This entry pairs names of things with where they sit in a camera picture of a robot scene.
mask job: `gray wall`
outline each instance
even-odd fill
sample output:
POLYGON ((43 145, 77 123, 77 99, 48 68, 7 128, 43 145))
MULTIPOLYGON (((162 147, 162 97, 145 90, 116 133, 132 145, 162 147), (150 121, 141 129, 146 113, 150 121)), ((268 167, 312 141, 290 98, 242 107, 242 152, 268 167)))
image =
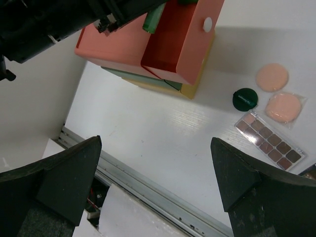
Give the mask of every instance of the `gray wall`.
POLYGON ((0 165, 14 167, 41 159, 49 138, 57 138, 76 92, 85 60, 74 54, 75 34, 20 65, 0 81, 0 165))

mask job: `green object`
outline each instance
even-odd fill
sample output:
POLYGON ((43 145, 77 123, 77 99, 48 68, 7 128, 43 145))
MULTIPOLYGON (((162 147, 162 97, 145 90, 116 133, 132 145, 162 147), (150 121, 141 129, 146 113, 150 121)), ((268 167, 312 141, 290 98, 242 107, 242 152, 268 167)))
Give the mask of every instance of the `green object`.
POLYGON ((124 72, 124 71, 120 71, 120 70, 116 70, 116 69, 112 69, 112 68, 105 68, 105 67, 101 67, 101 68, 103 68, 104 70, 107 70, 110 73, 113 73, 114 75, 119 76, 120 78, 125 78, 125 79, 131 79, 131 80, 136 80, 136 81, 140 81, 140 82, 150 83, 150 84, 158 85, 158 86, 165 87, 165 88, 168 88, 168 89, 181 90, 181 87, 182 87, 181 83, 174 82, 174 81, 150 78, 150 77, 146 77, 146 76, 143 76, 143 75, 129 73, 129 72, 124 72))
POLYGON ((257 106, 258 95, 250 88, 243 88, 234 93, 233 105, 239 111, 249 111, 257 106))
POLYGON ((191 3, 197 3, 198 0, 178 0, 179 4, 191 4, 191 3))
POLYGON ((150 34, 155 33, 165 5, 166 4, 164 3, 160 5, 159 7, 157 7, 155 10, 148 12, 144 25, 143 25, 143 30, 147 31, 150 34))

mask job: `table surface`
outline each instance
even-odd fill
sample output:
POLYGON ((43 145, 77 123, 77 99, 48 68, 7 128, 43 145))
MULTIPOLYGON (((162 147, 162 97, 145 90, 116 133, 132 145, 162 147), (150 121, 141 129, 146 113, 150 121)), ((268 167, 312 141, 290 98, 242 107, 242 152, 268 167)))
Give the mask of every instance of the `table surface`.
POLYGON ((103 150, 227 226, 212 164, 210 141, 219 137, 272 164, 234 124, 232 105, 243 87, 259 95, 262 111, 271 93, 255 83, 265 64, 290 74, 285 91, 308 98, 294 127, 273 124, 307 153, 291 172, 316 162, 315 0, 226 0, 216 39, 194 100, 141 89, 87 63, 66 127, 81 137, 101 135, 103 150))

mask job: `drawer knob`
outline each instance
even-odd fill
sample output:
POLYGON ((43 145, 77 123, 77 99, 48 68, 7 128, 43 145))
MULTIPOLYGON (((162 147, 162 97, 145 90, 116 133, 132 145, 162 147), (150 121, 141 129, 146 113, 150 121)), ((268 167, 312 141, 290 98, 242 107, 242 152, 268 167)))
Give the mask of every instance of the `drawer knob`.
POLYGON ((212 29, 212 26, 213 26, 212 19, 210 17, 207 17, 204 21, 203 30, 206 33, 209 33, 212 29))

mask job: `makeup palette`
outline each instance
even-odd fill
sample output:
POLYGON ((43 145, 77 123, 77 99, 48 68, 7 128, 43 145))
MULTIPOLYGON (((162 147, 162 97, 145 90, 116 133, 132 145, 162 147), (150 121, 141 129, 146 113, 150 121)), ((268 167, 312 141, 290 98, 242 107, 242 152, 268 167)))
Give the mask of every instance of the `makeup palette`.
POLYGON ((307 156, 254 111, 245 114, 235 124, 235 128, 283 170, 289 171, 307 156))

